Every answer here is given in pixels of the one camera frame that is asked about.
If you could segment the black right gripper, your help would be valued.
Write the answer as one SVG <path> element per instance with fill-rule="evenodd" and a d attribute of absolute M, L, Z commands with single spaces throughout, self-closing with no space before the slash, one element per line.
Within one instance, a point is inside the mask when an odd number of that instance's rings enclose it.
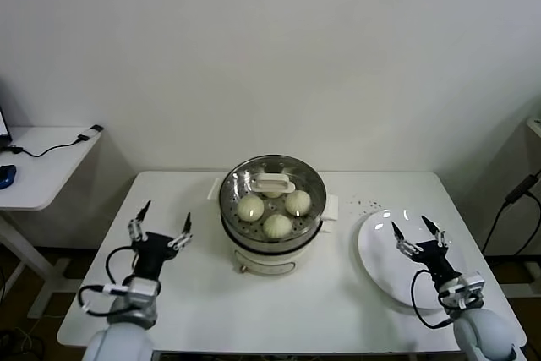
<path fill-rule="evenodd" d="M 446 258 L 448 244 L 445 239 L 445 230 L 442 230 L 427 216 L 421 215 L 421 218 L 433 239 L 418 243 L 418 245 L 411 243 L 405 239 L 400 228 L 392 222 L 396 247 L 406 256 L 415 255 L 415 261 L 427 267 L 435 286 L 443 286 L 458 278 L 462 273 L 456 271 Z"/>

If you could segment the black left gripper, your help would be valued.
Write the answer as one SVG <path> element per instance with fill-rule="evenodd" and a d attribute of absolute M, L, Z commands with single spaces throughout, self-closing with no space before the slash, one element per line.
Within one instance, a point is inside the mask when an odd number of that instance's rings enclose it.
<path fill-rule="evenodd" d="M 128 234 L 132 242 L 131 248 L 136 253 L 133 276 L 158 281 L 161 269 L 166 261 L 176 257 L 176 250 L 182 250 L 193 238 L 191 233 L 191 213 L 186 216 L 183 230 L 174 239 L 154 232 L 143 233 L 142 224 L 150 208 L 151 201 L 139 210 L 134 219 L 128 223 Z"/>

